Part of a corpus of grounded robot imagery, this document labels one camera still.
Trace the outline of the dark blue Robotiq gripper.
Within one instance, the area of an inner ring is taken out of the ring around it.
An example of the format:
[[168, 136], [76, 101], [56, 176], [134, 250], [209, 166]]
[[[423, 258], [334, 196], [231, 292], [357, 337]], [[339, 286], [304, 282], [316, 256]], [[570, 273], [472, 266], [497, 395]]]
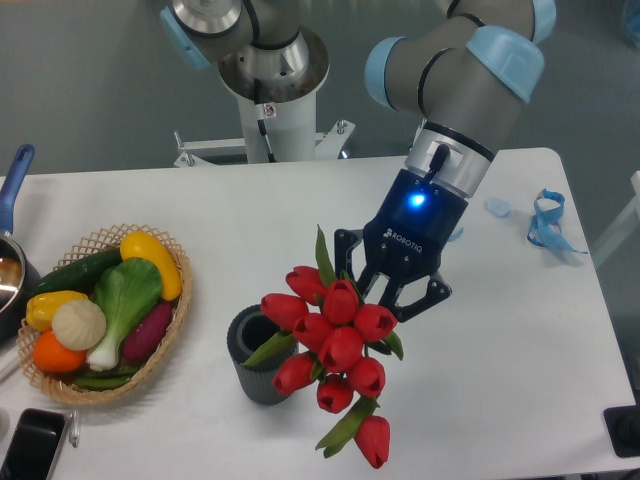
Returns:
[[[408, 169], [396, 176], [375, 217], [364, 230], [334, 232], [335, 274], [346, 272], [366, 294], [383, 275], [387, 286], [379, 300], [395, 307], [402, 289], [427, 280], [424, 295], [398, 306], [396, 318], [406, 323], [447, 300], [452, 288], [439, 273], [441, 255], [467, 208], [467, 201]], [[353, 251], [364, 242], [366, 264], [361, 276], [353, 271]]]

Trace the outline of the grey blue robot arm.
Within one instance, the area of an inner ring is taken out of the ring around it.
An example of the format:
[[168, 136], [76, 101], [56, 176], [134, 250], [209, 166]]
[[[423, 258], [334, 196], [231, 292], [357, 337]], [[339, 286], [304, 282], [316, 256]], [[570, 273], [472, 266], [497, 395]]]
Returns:
[[[551, 1], [454, 1], [446, 22], [416, 38], [388, 38], [371, 51], [366, 89], [379, 104], [423, 125], [375, 217], [335, 233], [335, 270], [367, 293], [387, 280], [381, 304], [407, 321], [450, 296], [441, 255], [469, 199], [542, 74], [539, 44], [552, 32]], [[319, 158], [316, 94], [329, 71], [323, 41], [295, 1], [171, 1], [161, 22], [197, 69], [216, 65], [236, 97], [252, 163]]]

